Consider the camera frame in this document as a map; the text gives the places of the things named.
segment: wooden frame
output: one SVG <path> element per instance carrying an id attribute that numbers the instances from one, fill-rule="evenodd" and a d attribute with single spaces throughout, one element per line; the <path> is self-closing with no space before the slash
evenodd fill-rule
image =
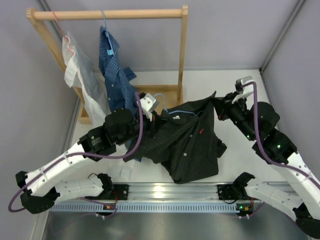
<path id="1" fill-rule="evenodd" d="M 183 103 L 183 74 L 186 52 L 186 37 L 188 24 L 188 6 L 183 5 L 182 9 L 147 9 L 147 10 L 105 10 L 106 19 L 181 19 L 179 73 L 177 85 L 135 85 L 139 92 L 163 93 L 166 96 L 167 108 Z M 101 11 L 55 11 L 55 16 L 60 21 L 69 20 L 102 20 Z M 26 10 L 26 17 L 45 42 L 49 51 L 58 63 L 63 72 L 66 71 L 61 47 L 55 41 L 53 35 L 45 25 L 44 21 L 54 21 L 55 17 L 51 11 L 37 11 L 35 8 Z M 73 88 L 81 99 L 81 109 L 78 120 L 82 124 L 91 124 L 91 120 L 84 109 L 84 96 L 81 88 Z"/>

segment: metal base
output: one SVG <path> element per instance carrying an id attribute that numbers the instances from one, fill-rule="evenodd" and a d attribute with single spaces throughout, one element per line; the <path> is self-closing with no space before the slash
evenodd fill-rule
<path id="1" fill-rule="evenodd" d="M 127 200 L 116 204 L 118 212 L 126 213 L 238 213 L 237 204 L 247 204 L 239 200 L 226 204 L 219 199 L 218 186 L 223 183 L 128 183 Z M 293 193 L 285 183 L 271 183 L 277 188 Z M 114 200 L 101 200 L 114 203 Z M 65 201 L 52 207 L 53 212 L 111 212 L 101 204 L 82 200 Z"/>
<path id="2" fill-rule="evenodd" d="M 82 215 L 49 212 L 43 240 L 310 240 L 269 205 L 249 220 L 234 213 L 121 212 L 105 220 Z"/>

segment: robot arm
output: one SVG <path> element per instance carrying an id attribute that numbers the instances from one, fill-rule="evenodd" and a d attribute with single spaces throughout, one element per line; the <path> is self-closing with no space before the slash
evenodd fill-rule
<path id="1" fill-rule="evenodd" d="M 298 195 L 283 192 L 244 172 L 233 184 L 221 189 L 221 199 L 233 196 L 233 199 L 262 200 L 289 216 L 307 235 L 320 239 L 320 182 L 304 163 L 297 147 L 275 129 L 280 116 L 270 104 L 257 101 L 257 87 L 252 78 L 237 80 L 235 87 L 236 92 L 215 100 L 218 119 L 230 119 L 248 140 L 258 139 L 253 150 L 278 171 Z M 246 98 L 253 92 L 254 105 L 248 110 Z"/>
<path id="2" fill-rule="evenodd" d="M 148 131 L 155 126 L 158 119 L 153 117 L 152 112 L 159 102 L 149 93 L 142 93 L 139 101 L 140 120 L 133 118 L 126 108 L 117 109 L 105 117 L 102 126 L 90 130 L 53 161 L 34 171 L 17 173 L 16 182 L 23 190 L 20 195 L 23 207 L 32 214 L 37 214 L 69 199 L 87 196 L 107 199 L 114 189 L 107 174 L 93 175 L 80 181 L 63 180 L 78 169 L 115 153 L 116 144 L 121 145 L 138 135 L 142 137 L 142 128 Z M 124 157 L 108 156 L 110 159 Z"/>

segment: cable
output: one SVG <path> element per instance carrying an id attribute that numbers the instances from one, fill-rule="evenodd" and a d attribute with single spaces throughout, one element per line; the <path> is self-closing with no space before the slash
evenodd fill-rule
<path id="1" fill-rule="evenodd" d="M 291 217 L 289 217 L 289 216 L 288 216 L 287 214 L 285 214 L 284 212 L 283 212 L 283 215 L 284 215 L 292 224 L 294 224 L 294 225 L 297 226 L 296 221 L 294 221 Z"/>
<path id="2" fill-rule="evenodd" d="M 61 25 L 60 25 L 60 23 L 59 23 L 59 21 L 58 21 L 58 18 L 57 18 L 57 16 L 56 16 L 55 11 L 52 11 L 52 14 L 53 14 L 53 17 L 54 17 L 54 20 L 55 20 L 56 24 L 58 25 L 58 27 L 59 27 L 59 29 L 60 29 L 60 32 L 62 33 L 63 38 L 64 38 L 65 41 L 66 41 L 66 44 L 67 44 L 67 47 L 68 47 L 70 53 L 71 53 L 72 55 L 74 55 L 74 54 L 75 54 L 75 51 L 73 51 L 73 50 L 71 49 L 70 44 L 69 44 L 69 38 L 65 35 L 65 32 L 64 32 L 64 30 L 62 29 L 62 27 L 61 27 Z"/>
<path id="3" fill-rule="evenodd" d="M 166 106 L 165 106 L 165 102 L 166 102 L 166 99 L 165 99 L 165 95 L 163 95 L 162 93 L 156 93 L 155 95 L 153 95 L 154 97 L 156 96 L 161 96 L 162 97 L 162 107 L 163 107 L 163 110 L 165 110 L 166 112 L 168 112 L 168 110 L 166 109 Z"/>
<path id="4" fill-rule="evenodd" d="M 96 176 L 98 176 L 96 173 L 91 173 L 89 176 L 88 176 L 88 178 L 90 178 L 92 175 L 96 175 Z"/>
<path id="5" fill-rule="evenodd" d="M 118 200 L 119 200 L 119 195 L 116 191 L 113 191 L 113 193 L 115 194 L 115 207 L 117 207 L 117 203 L 118 203 Z"/>
<path id="6" fill-rule="evenodd" d="M 140 98 L 139 98 L 139 95 L 140 93 L 139 92 L 136 92 L 135 93 L 135 97 L 136 97 L 136 100 L 137 100 L 137 103 L 138 103 L 138 109 L 139 109 L 139 125 L 140 125 L 140 129 L 139 129 L 139 135 L 138 135 L 138 139 L 135 143 L 135 146 L 133 147 L 133 149 L 126 153 L 125 155 L 122 155 L 122 156 L 108 156 L 108 155 L 101 155 L 101 154 L 95 154 L 95 153 L 89 153 L 89 152 L 74 152 L 74 153 L 70 153 L 70 154 L 67 154 L 65 157 L 66 158 L 70 158 L 70 157 L 73 157 L 73 156 L 86 156 L 86 157 L 98 157 L 98 158 L 104 158 L 104 159 L 123 159 L 123 158 L 126 158 L 126 157 L 129 157 L 130 155 L 132 155 L 136 150 L 137 148 L 139 147 L 140 145 L 140 142 L 142 140 L 142 136 L 143 136 L 143 127 L 144 127 L 144 119 L 143 119 L 143 113 L 142 113 L 142 106 L 141 106 L 141 102 L 140 102 Z M 60 162 L 62 162 L 63 160 L 65 160 L 65 157 L 61 157 L 59 158 L 57 161 L 53 162 L 50 166 L 48 166 L 44 171 L 43 173 L 47 173 L 50 169 L 52 169 L 54 166 L 56 166 L 57 164 L 59 164 Z M 27 188 L 29 187 L 31 184 L 33 184 L 36 180 L 38 180 L 40 177 L 42 176 L 42 173 L 39 173 L 37 176 L 35 176 L 33 179 L 31 179 L 27 184 L 25 184 L 22 188 L 20 188 L 16 194 L 13 196 L 13 198 L 10 200 L 9 202 L 9 205 L 8 205 L 8 211 L 10 213 L 18 213 L 18 212 L 21 212 L 23 210 L 25 210 L 24 207 L 22 208 L 19 208 L 19 209 L 12 209 L 12 205 L 14 203 L 14 201 L 16 200 L 16 198 Z"/>
<path id="7" fill-rule="evenodd" d="M 90 212 L 90 213 L 84 213 L 80 216 L 78 216 L 77 218 L 71 220 L 70 222 L 68 222 L 62 229 L 56 231 L 54 230 L 53 226 L 52 226 L 52 222 L 50 221 L 49 222 L 49 229 L 51 231 L 51 234 L 53 236 L 57 236 L 59 234 L 61 234 L 64 230 L 66 230 L 67 228 L 69 228 L 74 222 L 78 221 L 79 219 L 83 218 L 83 217 L 86 217 L 86 216 L 93 216 L 93 215 L 96 215 L 95 213 L 93 212 Z"/>
<path id="8" fill-rule="evenodd" d="M 115 207 L 115 206 L 113 206 L 113 205 L 111 205 L 111 204 L 109 204 L 109 203 L 105 203 L 105 202 L 100 202 L 100 201 L 95 201 L 95 200 L 91 200 L 91 199 L 88 199 L 88 198 L 85 198 L 85 197 L 79 197 L 79 199 L 81 199 L 81 200 L 84 200 L 84 201 L 87 201 L 87 202 L 89 202 L 89 203 L 93 203 L 93 204 L 101 204 L 101 205 L 103 205 L 103 206 L 105 206 L 106 208 L 111 208 L 111 209 L 113 209 L 114 211 L 112 212 L 112 214 L 110 214 L 110 215 L 108 215 L 108 217 L 109 216 L 113 216 L 116 212 L 117 212 L 117 208 Z"/>
<path id="9" fill-rule="evenodd" d="M 156 96 L 161 96 L 163 98 L 162 101 L 162 106 L 163 106 L 163 110 L 165 110 L 168 114 L 176 114 L 176 113 L 182 113 L 182 114 L 192 114 L 193 116 L 197 116 L 198 114 L 202 113 L 203 111 L 199 111 L 197 114 L 195 114 L 192 111 L 182 111 L 182 110 L 176 110 L 176 111 L 172 111 L 172 112 L 168 112 L 168 110 L 165 107 L 165 96 L 162 93 L 156 93 L 155 95 L 153 95 L 154 97 Z"/>
<path id="10" fill-rule="evenodd" d="M 261 143 L 261 140 L 260 140 L 260 134 L 259 134 L 259 123 L 258 123 L 258 91 L 257 91 L 257 84 L 255 81 L 252 81 L 252 82 L 249 82 L 249 83 L 246 83 L 244 85 L 242 85 L 241 87 L 244 88 L 244 87 L 247 87 L 249 85 L 253 85 L 253 118 L 254 118 L 254 133 L 255 133 L 255 139 L 256 139 L 256 142 L 257 142 L 257 145 L 258 145 L 258 148 L 263 156 L 263 158 L 269 163 L 269 164 L 272 164 L 272 165 L 275 165 L 275 166 L 278 166 L 280 168 L 286 168 L 286 169 L 291 169 L 291 170 L 294 170 L 300 174 L 302 174 L 303 176 L 305 176 L 306 178 L 308 178 L 319 190 L 320 190 L 320 184 L 315 180 L 313 179 L 312 177 L 310 177 L 306 172 L 304 172 L 303 170 L 299 169 L 299 168 L 296 168 L 294 166 L 290 166 L 290 165 L 284 165 L 284 164 L 281 164 L 281 163 L 278 163 L 278 162 L 275 162 L 273 161 L 272 159 L 270 159 L 268 157 L 268 155 L 266 154 L 263 146 L 262 146 L 262 143 Z"/>
<path id="11" fill-rule="evenodd" d="M 238 199 L 233 200 L 231 202 L 227 202 L 226 200 L 222 199 L 222 201 L 224 201 L 226 204 L 234 204 L 236 201 L 238 201 Z"/>
<path id="12" fill-rule="evenodd" d="M 252 214 L 249 215 L 249 217 L 253 217 L 254 215 L 256 215 L 256 214 L 262 209 L 262 207 L 263 207 L 264 205 L 265 205 L 265 202 L 261 203 L 260 206 L 258 206 L 258 207 L 256 208 L 256 210 L 255 210 Z"/>

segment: purple cable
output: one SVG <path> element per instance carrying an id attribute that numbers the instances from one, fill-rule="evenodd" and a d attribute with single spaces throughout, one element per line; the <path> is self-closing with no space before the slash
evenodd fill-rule
<path id="1" fill-rule="evenodd" d="M 135 98 L 136 101 L 138 103 L 138 109 L 139 109 L 139 121 L 140 121 L 140 129 L 139 129 L 139 135 L 138 135 L 138 139 L 135 143 L 135 146 L 131 149 L 130 152 L 126 153 L 125 155 L 122 156 L 108 156 L 108 155 L 100 155 L 100 154 L 95 154 L 95 153 L 89 153 L 89 152 L 74 152 L 74 153 L 70 153 L 67 154 L 65 157 L 66 158 L 70 158 L 73 156 L 78 156 L 78 155 L 82 155 L 82 156 L 87 156 L 87 157 L 97 157 L 97 158 L 103 158 L 103 159 L 123 159 L 123 158 L 127 158 L 130 155 L 132 155 L 137 148 L 140 145 L 140 142 L 142 140 L 142 136 L 143 136 L 143 127 L 144 127 L 144 118 L 143 118 L 143 112 L 142 112 L 142 106 L 141 106 L 141 102 L 140 102 L 140 98 L 139 98 L 140 93 L 136 92 L 135 93 Z M 43 173 L 47 173 L 50 169 L 52 169 L 54 166 L 56 166 L 57 164 L 59 164 L 60 162 L 62 162 L 63 160 L 65 160 L 65 157 L 61 157 L 59 158 L 57 161 L 53 162 L 50 166 L 48 166 Z M 12 205 L 14 203 L 14 201 L 16 200 L 16 198 L 27 188 L 29 187 L 31 184 L 33 184 L 36 180 L 38 180 L 40 177 L 42 176 L 41 173 L 39 173 L 37 176 L 35 176 L 33 179 L 30 180 L 30 182 L 28 182 L 26 185 L 24 185 L 22 188 L 20 188 L 16 194 L 13 196 L 13 198 L 10 200 L 9 205 L 8 205 L 8 210 L 10 213 L 18 213 L 21 212 L 23 210 L 25 210 L 24 207 L 19 208 L 19 209 L 12 209 Z"/>
<path id="2" fill-rule="evenodd" d="M 249 215 L 249 217 L 251 218 L 251 217 L 253 217 L 254 215 L 256 215 L 256 214 L 262 209 L 262 207 L 263 207 L 265 204 L 266 204 L 265 202 L 261 203 L 260 206 L 258 206 L 258 207 L 256 208 L 256 210 L 255 210 L 252 214 Z"/>
<path id="3" fill-rule="evenodd" d="M 281 163 L 278 163 L 278 162 L 275 162 L 273 160 L 271 160 L 268 155 L 266 154 L 263 146 L 262 146 L 262 143 L 261 143 L 261 140 L 260 140 L 260 134 L 259 134 L 259 123 L 258 123 L 258 91 L 257 91 L 257 84 L 255 81 L 252 81 L 252 82 L 249 82 L 249 83 L 246 83 L 244 85 L 242 85 L 242 88 L 244 87 L 247 87 L 249 85 L 253 85 L 253 118 L 254 118 L 254 133 L 255 133 L 255 139 L 256 139 L 256 142 L 258 144 L 258 147 L 259 147 L 259 150 L 263 156 L 263 158 L 269 163 L 269 164 L 272 164 L 272 165 L 275 165 L 275 166 L 278 166 L 280 168 L 286 168 L 286 169 L 291 169 L 291 170 L 294 170 L 300 174 L 302 174 L 303 176 L 305 177 L 309 177 L 309 175 L 304 172 L 303 170 L 299 169 L 299 168 L 296 168 L 294 166 L 290 166 L 290 165 L 284 165 L 284 164 L 281 164 Z M 320 190 L 320 184 L 315 180 L 313 179 L 312 177 L 309 178 L 309 180 Z"/>
<path id="4" fill-rule="evenodd" d="M 101 204 L 101 205 L 104 205 L 106 207 L 109 207 L 111 208 L 112 210 L 114 210 L 110 215 L 107 215 L 107 216 L 101 216 L 103 219 L 107 219 L 107 218 L 111 218 L 113 217 L 116 212 L 117 212 L 117 208 L 113 205 L 110 205 L 108 203 L 104 203 L 104 202 L 100 202 L 100 201 L 95 201 L 95 200 L 91 200 L 91 199 L 87 199 L 87 198 L 84 198 L 84 197 L 79 197 L 79 199 L 81 200 L 85 200 L 87 202 L 90 202 L 90 203 L 94 203 L 94 204 Z M 79 219 L 83 218 L 83 217 L 86 217 L 86 216 L 93 216 L 93 215 L 96 215 L 97 213 L 93 213 L 93 212 L 90 212 L 90 213 L 84 213 L 80 216 L 78 216 L 76 219 L 74 220 L 71 220 L 70 222 L 68 222 L 66 224 L 66 226 L 64 226 L 62 229 L 60 229 L 58 232 L 57 231 L 54 231 L 53 229 L 53 226 L 52 226 L 52 222 L 49 223 L 49 228 L 50 228 L 50 231 L 52 233 L 53 236 L 57 236 L 59 234 L 61 234 L 64 230 L 66 230 L 68 227 L 70 227 L 74 222 L 78 221 Z"/>
<path id="5" fill-rule="evenodd" d="M 294 224 L 294 225 L 296 225 L 297 226 L 297 224 L 296 224 L 296 222 L 291 218 L 291 217 L 289 217 L 287 214 L 285 214 L 285 213 L 283 213 L 284 214 L 284 216 L 292 223 L 292 224 Z"/>

